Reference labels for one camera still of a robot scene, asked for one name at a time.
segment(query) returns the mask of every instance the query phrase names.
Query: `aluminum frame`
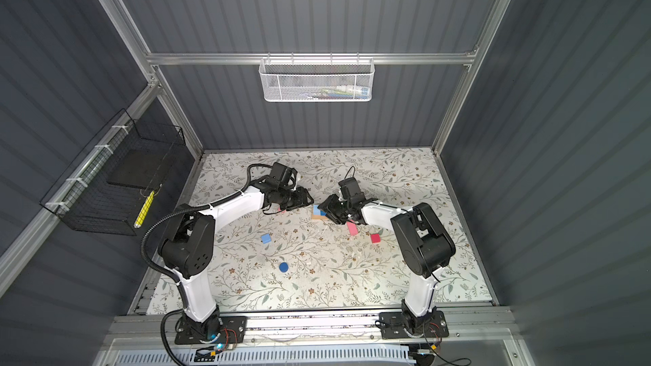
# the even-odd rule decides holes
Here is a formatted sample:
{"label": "aluminum frame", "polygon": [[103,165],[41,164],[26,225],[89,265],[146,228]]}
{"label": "aluminum frame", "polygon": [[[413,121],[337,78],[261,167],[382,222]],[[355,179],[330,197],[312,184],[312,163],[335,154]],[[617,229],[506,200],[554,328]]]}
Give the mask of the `aluminum frame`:
{"label": "aluminum frame", "polygon": [[[142,116],[149,105],[154,101],[160,88],[158,85],[151,83],[147,85],[140,95],[131,103],[131,106],[123,113],[114,126],[102,136],[97,143],[98,145],[106,144],[121,128],[117,127],[124,125],[131,118],[137,119]],[[93,150],[86,156],[86,158],[77,166],[72,172],[70,177],[78,177],[81,173],[99,154],[100,148],[94,147]],[[64,196],[72,182],[66,181],[59,190],[55,192],[49,202],[58,201]],[[52,214],[45,208],[41,208],[37,215],[29,222],[25,229],[18,235],[16,240],[7,248],[0,257],[0,297],[4,295],[11,283],[18,277],[27,266],[29,260],[36,254],[38,249],[43,245],[47,237],[52,233],[54,228],[60,223],[59,218]]]}
{"label": "aluminum frame", "polygon": [[153,53],[146,56],[152,65],[259,65],[269,58],[273,63],[349,63],[351,60],[376,65],[470,65],[475,61],[474,53],[364,53],[364,54],[228,54],[228,53]]}
{"label": "aluminum frame", "polygon": [[[246,338],[240,345],[317,346],[354,345],[360,343],[425,343],[424,338],[383,340],[374,320],[380,312],[400,309],[357,308],[346,310],[254,311],[222,313],[247,316]],[[444,309],[450,331],[444,341],[503,341],[514,366],[533,365],[520,329],[509,307],[448,307]],[[111,366],[122,350],[160,349],[162,315],[115,317],[94,365]],[[173,340],[177,317],[166,324],[168,340]],[[189,348],[190,345],[173,345]]]}
{"label": "aluminum frame", "polygon": [[170,88],[163,73],[154,68],[147,59],[146,54],[150,53],[149,46],[145,42],[138,26],[135,24],[134,19],[126,8],[122,0],[98,0],[104,11],[109,16],[113,26],[122,37],[124,44],[134,58],[135,63],[142,72],[142,75],[147,81],[163,86],[164,90],[160,93],[158,100],[163,105],[167,116],[169,116],[172,124],[179,126],[183,129],[185,136],[185,144],[192,153],[195,159],[201,157],[203,153],[203,146],[199,140],[199,136],[192,127],[190,120],[185,116],[185,112]]}
{"label": "aluminum frame", "polygon": [[[141,69],[143,75],[147,77],[148,80],[157,80],[160,81],[160,85],[165,89],[167,96],[159,97],[160,102],[165,107],[168,115],[172,121],[181,127],[187,133],[186,138],[196,139],[192,143],[188,142],[188,147],[193,150],[195,158],[198,158],[202,154],[201,143],[191,128],[191,123],[188,121],[187,117],[183,113],[178,100],[175,98],[174,93],[162,72],[156,68],[157,65],[184,65],[184,64],[212,64],[212,65],[255,65],[260,62],[261,58],[269,56],[269,54],[152,54],[144,42],[142,35],[139,33],[133,19],[131,18],[129,12],[126,10],[126,6],[122,0],[99,0],[102,3],[105,11],[111,18],[118,33],[124,40],[125,44],[132,53],[135,61],[137,62],[139,68]],[[499,28],[500,22],[504,17],[506,9],[509,6],[511,0],[495,0],[492,6],[492,10],[484,24],[482,29],[482,34],[479,37],[478,43],[476,45],[476,51],[473,53],[466,54],[359,54],[359,57],[362,56],[372,56],[377,64],[440,64],[440,65],[449,65],[449,64],[461,64],[467,65],[468,68],[463,74],[460,83],[455,91],[452,102],[450,103],[448,110],[446,111],[443,123],[439,128],[439,131],[436,135],[436,139],[432,144],[432,149],[435,150],[435,155],[437,157],[437,163],[443,174],[446,185],[449,187],[451,192],[451,197],[455,208],[460,214],[460,220],[462,225],[466,230],[468,230],[468,225],[463,218],[463,213],[460,211],[458,206],[458,200],[454,196],[454,192],[450,187],[449,179],[445,174],[445,168],[443,167],[442,162],[440,161],[440,152],[443,149],[445,142],[451,132],[452,126],[458,117],[458,114],[463,106],[466,97],[476,79],[477,73],[486,57],[486,54],[492,44],[492,41],[496,35],[497,29]],[[289,59],[297,59],[297,55],[294,54],[284,54],[288,56]],[[326,57],[323,57],[324,54],[313,54],[309,55],[310,60],[325,59],[326,61],[331,60],[334,57],[334,54],[326,54]],[[472,243],[473,248],[476,251],[474,242],[472,242],[471,237],[469,236],[469,241]],[[490,292],[495,298],[492,287],[484,270],[482,263],[478,257],[478,262],[484,278],[489,285]],[[337,319],[349,318],[348,321],[351,321],[352,318],[355,318],[354,315],[351,315],[349,310],[331,310],[331,311],[314,311],[317,314],[314,314],[317,319],[327,318],[329,319],[329,325],[327,328],[319,328],[319,326],[324,327],[324,325],[311,325],[307,326],[308,329],[312,329],[314,336],[307,339],[312,339],[314,342],[312,344],[318,344],[319,342],[329,341],[328,339],[333,338],[333,329],[341,327],[342,333],[347,334],[347,338],[344,339],[335,339],[337,343],[346,343],[347,340],[363,339],[367,337],[367,341],[374,341],[378,335],[377,329],[374,329],[375,334],[373,339],[370,337],[370,331],[366,330],[365,326],[360,326],[357,324],[358,329],[363,329],[361,337],[351,337],[351,328],[354,325],[333,325],[333,322],[337,322]],[[379,313],[380,309],[365,309],[360,311],[366,311],[366,314],[357,314],[358,317],[369,317],[376,316]],[[287,314],[287,317],[297,317],[307,314],[309,311],[290,311]],[[446,309],[446,314],[448,317],[449,326],[451,328],[451,338],[452,340],[464,340],[464,339],[502,339],[505,341],[505,345],[509,352],[519,354],[523,351],[523,347],[526,345],[521,339],[519,334],[519,329],[512,318],[512,314],[508,307],[464,307],[461,309],[455,309],[449,307]],[[508,319],[496,319],[496,314],[499,314],[502,317],[508,317]],[[286,332],[284,335],[287,335],[289,327],[283,327],[283,325],[272,325],[273,320],[280,322],[286,322],[289,318],[283,318],[280,313],[251,313],[252,317],[255,317],[255,322],[253,325],[256,325],[258,322],[261,325],[261,329],[257,330],[260,339],[265,339],[263,333],[269,333],[275,331],[275,335],[282,335],[283,329]],[[116,354],[120,349],[126,349],[128,347],[132,348],[144,348],[144,347],[153,347],[160,348],[161,343],[159,342],[158,328],[159,328],[160,316],[142,316],[142,317],[117,317],[111,326],[111,330],[106,337],[105,345],[98,354],[96,364],[109,364],[111,354]],[[365,322],[364,319],[358,319],[357,322]],[[169,322],[171,327],[174,324],[173,320]],[[323,336],[324,332],[325,339],[319,339],[316,336]],[[257,345],[263,344],[264,341],[258,342]],[[266,344],[276,345],[277,342],[269,340]],[[299,339],[292,339],[289,342],[285,342],[287,345],[297,345],[305,344],[305,341]],[[518,355],[522,362],[525,360],[525,364],[533,364],[529,362],[531,357],[525,356],[525,354]]]}
{"label": "aluminum frame", "polygon": [[459,203],[459,199],[456,197],[456,193],[454,193],[454,189],[452,188],[452,183],[450,182],[450,177],[448,177],[447,171],[445,171],[445,165],[443,164],[443,160],[441,159],[440,155],[436,155],[436,154],[434,154],[434,159],[436,161],[436,166],[439,168],[439,173],[441,173],[441,176],[443,177],[443,183],[445,184],[445,188],[447,189],[448,194],[450,194],[450,200],[452,201],[452,206],[454,207],[454,210],[456,211],[457,215],[459,215],[459,222],[461,222],[461,226],[463,227],[463,233],[466,235],[466,238],[468,238],[468,244],[470,244],[470,248],[475,253],[477,265],[479,266],[479,271],[481,271],[482,276],[484,276],[484,281],[486,282],[486,287],[488,288],[488,292],[490,292],[490,295],[493,298],[493,303],[495,305],[499,305],[499,300],[497,299],[497,295],[495,294],[495,289],[493,289],[493,285],[490,282],[488,273],[486,272],[486,268],[484,267],[484,263],[482,262],[481,256],[479,256],[477,245],[475,243],[475,240],[473,239],[472,233],[468,228],[468,222],[466,221],[466,217],[463,215],[463,210],[461,209],[461,204]]}
{"label": "aluminum frame", "polygon": [[473,62],[473,64],[470,65],[467,71],[465,71],[461,76],[459,85],[452,96],[452,101],[445,112],[443,123],[441,123],[441,127],[432,143],[432,149],[436,155],[441,153],[445,142],[450,136],[452,126],[454,126],[454,122],[459,116],[459,112],[470,93],[470,89],[477,78],[477,74],[484,63],[484,59],[486,59],[486,54],[493,43],[493,39],[497,34],[497,29],[504,19],[504,15],[507,12],[510,3],[511,0],[495,0],[493,3],[488,18],[486,19],[486,23],[484,24],[484,28],[482,29],[482,33],[479,35],[479,40],[477,41],[475,62]]}

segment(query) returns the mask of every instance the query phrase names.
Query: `yellow handle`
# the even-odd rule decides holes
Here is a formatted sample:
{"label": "yellow handle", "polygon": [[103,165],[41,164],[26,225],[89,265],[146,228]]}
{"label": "yellow handle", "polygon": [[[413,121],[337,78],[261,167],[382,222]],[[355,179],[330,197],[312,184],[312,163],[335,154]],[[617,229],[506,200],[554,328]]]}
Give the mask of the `yellow handle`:
{"label": "yellow handle", "polygon": [[138,218],[136,218],[135,223],[134,223],[134,228],[139,228],[142,226],[142,223],[144,222],[144,219],[147,217],[147,212],[149,212],[149,207],[152,206],[152,201],[154,200],[154,191],[151,191],[149,193],[149,197],[144,200],[144,203],[142,204],[142,209],[140,210],[140,213],[138,214]]}

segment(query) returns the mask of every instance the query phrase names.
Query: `red wire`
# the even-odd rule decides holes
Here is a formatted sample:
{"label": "red wire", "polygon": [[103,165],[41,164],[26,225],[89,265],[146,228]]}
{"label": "red wire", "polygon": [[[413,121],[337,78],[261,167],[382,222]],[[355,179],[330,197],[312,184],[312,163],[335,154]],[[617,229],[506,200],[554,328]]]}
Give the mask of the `red wire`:
{"label": "red wire", "polygon": [[238,346],[238,334],[233,329],[226,329],[226,330],[231,331],[233,335],[235,335],[235,346],[233,347],[233,349],[235,349]]}
{"label": "red wire", "polygon": [[224,350],[226,350],[229,347],[229,333],[226,328],[224,328],[224,332],[226,332],[226,345],[224,345]]}
{"label": "red wire", "polygon": [[[439,326],[436,325],[436,324],[433,323],[433,322],[430,322],[430,325],[434,325],[434,326],[436,327],[436,329],[441,330],[441,328],[439,328]],[[441,342],[443,342],[443,339],[439,338],[439,336],[436,334],[436,332],[434,332],[434,335],[436,335],[436,339],[438,339],[439,344],[440,344]]]}

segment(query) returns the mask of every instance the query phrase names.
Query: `enclosure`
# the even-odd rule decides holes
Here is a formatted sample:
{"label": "enclosure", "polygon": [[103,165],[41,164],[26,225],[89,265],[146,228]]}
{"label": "enclosure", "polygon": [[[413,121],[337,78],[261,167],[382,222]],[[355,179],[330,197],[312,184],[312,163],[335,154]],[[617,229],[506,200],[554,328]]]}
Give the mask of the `enclosure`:
{"label": "enclosure", "polygon": [[[641,362],[650,40],[651,0],[0,0],[2,363],[172,364],[143,234],[274,162],[315,206],[354,167],[434,209],[427,364]],[[374,324],[409,289],[399,236],[278,209],[214,235],[210,294],[248,325],[205,363],[414,363],[425,331]]]}

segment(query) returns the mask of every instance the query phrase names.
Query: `black cable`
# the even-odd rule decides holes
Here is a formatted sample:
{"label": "black cable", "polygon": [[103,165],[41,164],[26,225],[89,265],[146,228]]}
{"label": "black cable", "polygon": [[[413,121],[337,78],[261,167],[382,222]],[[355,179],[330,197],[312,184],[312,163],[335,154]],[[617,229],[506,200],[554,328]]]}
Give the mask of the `black cable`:
{"label": "black cable", "polygon": [[196,222],[198,219],[199,219],[199,216],[195,216],[195,217],[192,218],[192,219],[188,219],[188,220],[186,220],[185,222],[183,222],[183,223],[181,224],[181,226],[179,226],[178,228],[179,228],[179,229],[185,229],[186,226],[189,226],[189,225],[192,224],[193,222]]}
{"label": "black cable", "polygon": [[181,210],[177,210],[176,212],[172,212],[169,215],[165,215],[157,223],[155,223],[153,226],[151,226],[149,228],[149,230],[142,236],[142,240],[140,241],[140,257],[142,257],[142,260],[150,268],[154,269],[155,271],[157,271],[159,273],[165,274],[167,277],[171,278],[175,282],[175,284],[176,284],[176,286],[178,288],[178,292],[179,292],[179,294],[181,296],[181,300],[183,301],[183,308],[182,309],[175,309],[174,311],[168,312],[167,314],[163,315],[163,319],[161,320],[161,339],[163,340],[163,346],[165,346],[165,351],[167,352],[169,357],[178,366],[187,366],[187,365],[185,363],[181,362],[175,356],[175,354],[172,352],[172,349],[169,347],[169,344],[167,343],[167,337],[165,336],[165,322],[172,315],[182,313],[185,310],[185,308],[188,308],[188,297],[185,295],[185,290],[180,285],[180,282],[181,282],[180,278],[176,274],[171,272],[170,270],[166,269],[165,267],[159,266],[158,264],[154,263],[154,261],[149,258],[149,255],[147,254],[147,250],[146,250],[146,248],[147,248],[147,240],[149,240],[149,237],[150,237],[151,233],[153,232],[153,230],[158,225],[162,224],[163,222],[165,222],[169,218],[173,218],[174,216],[177,216],[177,215],[185,215],[185,214],[190,214],[190,213],[193,213],[193,212],[199,212],[200,210],[209,209],[210,207],[216,207],[218,205],[221,205],[223,203],[231,201],[232,199],[235,199],[238,196],[240,196],[241,192],[244,192],[244,190],[246,190],[249,187],[249,184],[251,183],[251,168],[253,168],[253,167],[272,168],[268,164],[251,164],[251,165],[249,165],[247,167],[246,183],[244,184],[244,186],[240,190],[240,193],[236,192],[236,193],[234,193],[232,195],[229,195],[229,196],[227,196],[225,198],[222,198],[222,199],[220,199],[218,201],[215,201],[215,202],[207,204],[207,205],[201,205],[200,207],[190,207],[190,208],[187,208],[187,209],[181,209]]}
{"label": "black cable", "polygon": [[[253,168],[253,167],[272,168],[268,164],[251,164],[251,165],[249,165],[247,167],[247,181],[246,181],[246,184],[244,184],[244,187],[242,187],[241,191],[244,191],[246,188],[248,188],[249,184],[251,183],[251,168]],[[199,212],[200,210],[208,209],[210,207],[216,207],[218,205],[221,205],[223,203],[231,201],[232,199],[235,199],[240,195],[241,194],[239,194],[239,193],[234,193],[232,195],[229,195],[229,196],[227,196],[225,198],[222,198],[222,199],[220,199],[218,201],[215,201],[213,203],[210,203],[208,205],[201,205],[200,207],[190,207],[190,208],[187,208],[187,209],[182,209],[182,210],[177,210],[176,212],[172,212],[171,214],[162,217],[162,219],[160,219],[157,223],[155,223],[153,226],[151,226],[149,228],[149,230],[142,236],[142,240],[140,241],[140,257],[142,257],[142,260],[147,264],[147,266],[149,266],[150,268],[152,268],[153,270],[155,270],[155,271],[157,271],[159,273],[165,274],[167,277],[171,278],[175,282],[175,284],[176,284],[176,286],[178,288],[178,293],[181,296],[181,301],[183,302],[183,308],[184,309],[188,308],[188,297],[186,297],[185,290],[180,285],[180,282],[181,282],[180,278],[176,274],[171,272],[170,270],[164,268],[163,266],[159,266],[158,264],[154,263],[154,261],[149,258],[149,255],[147,254],[147,250],[146,250],[146,248],[147,248],[147,240],[149,240],[149,237],[151,236],[151,233],[153,232],[153,230],[158,225],[162,224],[163,222],[165,222],[169,218],[173,218],[174,216],[177,216],[177,215],[185,215],[185,214],[190,214],[190,213],[193,213],[193,212]]]}
{"label": "black cable", "polygon": [[[444,361],[444,362],[445,362],[445,363],[444,363],[445,365],[452,365],[452,366],[470,366],[470,364],[473,362],[473,361],[471,361],[471,360],[468,359],[468,358],[458,358],[458,359],[455,359],[455,360],[453,360],[453,361],[450,362],[449,360],[445,360],[445,359],[441,358],[441,355],[439,355],[439,354],[437,354],[437,353],[435,353],[435,355],[436,355],[437,357],[439,357],[442,361]],[[455,362],[459,362],[460,360],[467,360],[468,363],[464,363],[463,365],[460,365],[459,363],[455,363]]]}
{"label": "black cable", "polygon": [[232,201],[233,199],[239,197],[242,192],[246,191],[246,189],[251,185],[251,168],[253,167],[264,167],[264,168],[273,168],[269,164],[249,164],[249,166],[246,169],[246,183],[242,188],[240,188],[239,191],[232,193],[231,195],[224,197],[222,199],[219,199],[215,202],[211,202],[210,206],[211,207],[216,207],[218,205],[221,205],[223,203],[226,203],[228,201]]}
{"label": "black cable", "polygon": [[175,309],[174,311],[170,311],[167,314],[163,315],[163,319],[161,320],[161,339],[163,340],[163,346],[165,346],[165,351],[169,355],[170,358],[172,358],[172,361],[176,363],[178,366],[187,366],[185,363],[181,362],[174,352],[172,352],[172,348],[169,347],[169,343],[167,343],[167,336],[165,336],[165,322],[169,317],[171,317],[174,314],[182,313],[183,309]]}
{"label": "black cable", "polygon": [[164,217],[162,217],[162,219],[160,219],[157,223],[155,223],[153,226],[149,228],[149,230],[142,236],[142,240],[140,241],[140,257],[142,257],[142,260],[147,264],[147,266],[149,266],[150,268],[154,269],[159,273],[165,274],[167,277],[171,278],[175,282],[178,288],[178,292],[181,296],[181,300],[183,301],[183,308],[188,308],[188,297],[186,297],[185,291],[183,287],[181,287],[180,285],[181,279],[176,274],[166,269],[165,267],[155,264],[154,261],[149,258],[149,255],[147,254],[147,240],[149,240],[149,237],[153,232],[153,230],[158,225],[162,224],[169,218],[173,218],[174,216],[177,215],[185,215],[193,212],[198,212],[200,210],[204,210],[208,208],[210,208],[210,205],[202,205],[200,207],[191,207],[187,209],[177,210],[176,212],[172,212],[169,215],[165,215]]}
{"label": "black cable", "polygon": [[276,215],[276,214],[279,214],[281,212],[284,212],[284,211],[283,210],[277,210],[276,212],[272,212],[272,213],[268,214],[267,211],[264,210],[262,213],[265,214],[265,215]]}
{"label": "black cable", "polygon": [[[207,353],[199,353],[200,350],[207,351]],[[209,362],[211,358],[212,359],[215,358],[216,354],[213,355],[212,354],[213,352],[216,353],[215,346],[206,346],[205,348],[198,348],[195,351],[195,362],[201,362],[201,361]]]}
{"label": "black cable", "polygon": [[355,176],[355,166],[352,166],[352,167],[349,168],[348,171],[346,172],[346,175],[344,176],[344,180],[348,178],[348,174],[350,174],[350,170],[353,170],[353,175],[352,175],[352,177]]}
{"label": "black cable", "polygon": [[[425,324],[422,325],[422,337],[425,338],[425,343],[427,344],[427,346],[429,346],[431,348],[432,346],[431,346],[430,342],[427,340],[427,334],[425,333]],[[443,342],[443,339],[439,338],[439,342],[438,342],[439,345],[441,345],[441,342]],[[441,355],[437,354],[436,352],[434,352],[434,355],[441,358]],[[473,362],[469,358],[458,358],[458,359],[455,359],[455,360],[453,360],[451,362],[448,361],[448,360],[445,360],[443,358],[441,358],[441,360],[445,362],[445,365],[451,365],[451,366],[470,366],[470,364]],[[455,362],[459,362],[460,360],[467,360],[468,363],[464,363],[463,365],[460,365],[459,363],[455,363]],[[432,361],[432,364],[430,366],[434,366],[435,362],[436,362],[436,358],[434,358],[434,360]]]}
{"label": "black cable", "polygon": [[379,329],[385,329],[385,328],[390,328],[392,326],[401,326],[401,325],[402,325],[402,322],[400,322],[400,321],[395,322],[395,323],[392,324],[392,323],[389,323],[389,322],[386,322],[386,321],[382,321],[381,319],[376,319],[375,320],[375,327],[379,328]]}

